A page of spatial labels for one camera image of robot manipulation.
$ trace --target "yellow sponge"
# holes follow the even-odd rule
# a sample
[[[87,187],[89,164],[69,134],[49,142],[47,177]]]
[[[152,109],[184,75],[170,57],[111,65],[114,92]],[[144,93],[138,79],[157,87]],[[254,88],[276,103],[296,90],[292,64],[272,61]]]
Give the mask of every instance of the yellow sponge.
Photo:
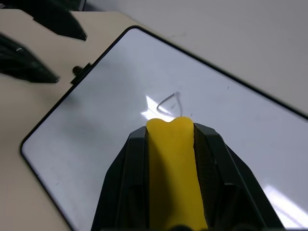
[[[193,149],[193,122],[178,117],[147,122],[150,159],[150,228],[187,225],[207,229]]]

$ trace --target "yellow foam eraser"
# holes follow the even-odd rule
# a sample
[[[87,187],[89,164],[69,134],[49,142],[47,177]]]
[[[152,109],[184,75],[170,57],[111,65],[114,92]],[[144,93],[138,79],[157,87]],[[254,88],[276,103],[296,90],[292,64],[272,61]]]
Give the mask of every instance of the yellow foam eraser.
[[[150,160],[150,228],[187,225],[207,229],[193,149],[193,122],[178,117],[147,122]]]

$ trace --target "black frame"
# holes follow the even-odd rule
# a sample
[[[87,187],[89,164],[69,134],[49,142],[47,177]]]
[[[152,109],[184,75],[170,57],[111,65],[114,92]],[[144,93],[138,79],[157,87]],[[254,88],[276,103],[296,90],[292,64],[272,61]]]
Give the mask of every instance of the black frame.
[[[224,76],[242,84],[243,86],[247,87],[248,89],[250,90],[253,90],[254,92],[262,95],[263,97],[275,102],[276,104],[288,109],[289,111],[293,112],[294,114],[300,116],[301,118],[305,119],[305,120],[308,120],[308,115],[292,108],[291,106],[288,106],[287,104],[283,103],[282,101],[266,94],[265,92],[257,89],[256,87],[252,86],[252,85],[249,85],[248,83],[240,80],[239,78],[231,75],[230,73],[220,69],[219,67],[215,66],[214,64],[211,64],[210,62],[208,61],[205,61],[199,57],[197,57],[196,55],[178,47],[177,45],[175,44],[172,44],[171,42],[153,34],[152,32],[140,27],[140,26],[130,26],[128,27],[127,29],[125,29],[122,34],[105,50],[105,52],[93,63],[93,65],[91,65],[91,67],[89,67],[89,69],[87,70],[87,72],[80,76],[77,77],[78,80],[76,82],[74,82],[73,86],[64,94],[64,96],[62,96],[62,98],[51,108],[51,110],[38,122],[38,124],[35,125],[35,127],[29,132],[29,134],[22,140],[21,142],[21,145],[19,147],[19,151],[20,151],[20,154],[21,156],[23,157],[23,159],[26,161],[26,163],[28,164],[28,166],[30,167],[30,169],[32,170],[32,172],[36,175],[38,181],[40,182],[40,184],[43,186],[45,192],[48,194],[48,196],[50,197],[50,199],[52,200],[52,202],[55,204],[55,206],[57,207],[57,209],[60,211],[60,213],[62,214],[63,218],[65,219],[66,223],[68,224],[68,226],[70,227],[71,230],[73,230],[73,227],[72,225],[68,222],[68,220],[66,219],[65,215],[63,214],[63,212],[61,211],[61,209],[59,208],[59,206],[56,204],[55,200],[53,199],[52,195],[49,193],[48,189],[45,187],[45,185],[43,184],[43,182],[39,179],[38,177],[38,174],[35,172],[35,170],[32,168],[31,164],[27,161],[27,158],[25,157],[25,155],[23,154],[22,152],[22,147],[25,143],[25,141],[34,133],[34,131],[49,117],[49,115],[63,102],[63,100],[75,89],[75,87],[88,75],[88,73],[101,61],[101,59],[121,40],[121,38],[128,32],[130,31],[131,29],[138,29],[138,30],[141,30],[142,32],[154,37],[155,39],[158,39],[159,41],[169,45],[170,47],[186,54],[187,56],[201,62],[202,64],[204,65],[207,65],[208,67],[214,69],[215,71],[223,74]]]

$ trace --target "table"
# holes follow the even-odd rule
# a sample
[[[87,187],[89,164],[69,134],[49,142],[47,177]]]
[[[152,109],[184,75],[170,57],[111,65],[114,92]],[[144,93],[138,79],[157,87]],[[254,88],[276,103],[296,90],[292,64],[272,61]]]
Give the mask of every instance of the table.
[[[73,14],[88,34],[86,42],[58,36],[20,10],[0,10],[0,31],[25,44],[62,77],[57,85],[48,85],[0,75],[1,230],[69,230],[19,154],[19,145],[71,87],[72,68],[93,63],[127,27],[136,24],[116,12]]]

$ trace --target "whiteboard surface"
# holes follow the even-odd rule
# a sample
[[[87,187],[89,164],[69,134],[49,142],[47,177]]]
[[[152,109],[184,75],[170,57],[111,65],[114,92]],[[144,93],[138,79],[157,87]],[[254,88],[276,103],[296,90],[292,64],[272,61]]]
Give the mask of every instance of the whiteboard surface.
[[[128,135],[180,115],[214,128],[251,168],[286,227],[308,227],[307,122],[138,30],[129,30],[22,152],[72,227],[89,231],[104,176]]]

